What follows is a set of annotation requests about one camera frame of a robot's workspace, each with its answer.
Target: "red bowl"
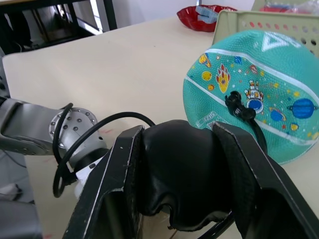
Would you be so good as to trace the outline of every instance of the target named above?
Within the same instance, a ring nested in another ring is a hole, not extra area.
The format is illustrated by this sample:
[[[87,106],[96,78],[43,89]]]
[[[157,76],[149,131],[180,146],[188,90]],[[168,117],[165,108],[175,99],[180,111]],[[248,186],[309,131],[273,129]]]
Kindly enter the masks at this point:
[[[222,10],[229,10],[229,11],[237,11],[236,9],[228,6],[219,6],[219,5],[201,5],[207,8],[212,9],[215,12],[220,12]],[[206,31],[206,32],[213,32],[215,31],[216,22],[208,24],[203,21],[198,21],[197,16],[198,13],[196,12],[196,6],[189,6],[183,8],[177,13],[179,20],[190,29],[195,31]]]

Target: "astronaut illustration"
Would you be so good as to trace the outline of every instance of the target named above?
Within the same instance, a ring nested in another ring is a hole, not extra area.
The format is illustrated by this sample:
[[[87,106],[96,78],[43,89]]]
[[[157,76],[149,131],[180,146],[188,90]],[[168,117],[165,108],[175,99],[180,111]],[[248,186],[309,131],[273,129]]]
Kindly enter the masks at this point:
[[[248,99],[246,107],[254,109],[257,114],[259,113],[263,114],[264,93],[259,91],[258,81],[256,81],[256,84],[254,83],[254,81],[249,81],[249,84],[250,84],[249,89],[244,91]]]

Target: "white table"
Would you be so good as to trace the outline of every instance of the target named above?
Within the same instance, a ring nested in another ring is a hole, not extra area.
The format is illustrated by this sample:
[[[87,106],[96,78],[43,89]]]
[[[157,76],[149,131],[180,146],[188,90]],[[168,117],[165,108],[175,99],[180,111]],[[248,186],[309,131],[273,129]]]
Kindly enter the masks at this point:
[[[68,102],[94,112],[98,119],[122,111],[145,114],[155,123],[186,119],[182,102],[185,74],[210,46],[211,33],[184,27],[176,17],[121,28],[99,36],[4,58],[12,98],[60,108]],[[137,119],[121,119],[103,128],[111,145],[123,130],[138,125]],[[301,159],[286,165],[292,180],[319,216],[317,169],[319,144]],[[27,165],[35,202],[47,236],[61,238],[76,200],[68,187],[62,198],[52,196],[56,163],[52,157],[28,157]],[[60,207],[69,205],[66,210]],[[145,238],[169,238],[165,215],[149,222]],[[178,232],[176,238],[197,238]],[[221,239],[239,239],[232,226]]]

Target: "wall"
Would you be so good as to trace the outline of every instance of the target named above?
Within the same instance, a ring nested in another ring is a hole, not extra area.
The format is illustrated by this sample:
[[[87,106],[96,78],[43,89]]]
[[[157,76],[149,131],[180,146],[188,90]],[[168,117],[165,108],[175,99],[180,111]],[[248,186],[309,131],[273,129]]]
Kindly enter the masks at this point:
[[[103,0],[96,0],[103,30],[108,30]],[[203,0],[202,4],[231,6],[250,10],[254,0]],[[196,0],[113,0],[118,28],[170,16],[184,7],[196,5]]]

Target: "white triangle logo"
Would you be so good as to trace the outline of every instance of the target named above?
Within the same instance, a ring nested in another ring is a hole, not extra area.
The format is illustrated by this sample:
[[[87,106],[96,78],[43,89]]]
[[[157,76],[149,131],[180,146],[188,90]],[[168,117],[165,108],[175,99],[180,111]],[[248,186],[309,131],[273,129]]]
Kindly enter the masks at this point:
[[[265,33],[262,46],[263,52],[280,46],[289,46],[289,43],[271,33]]]

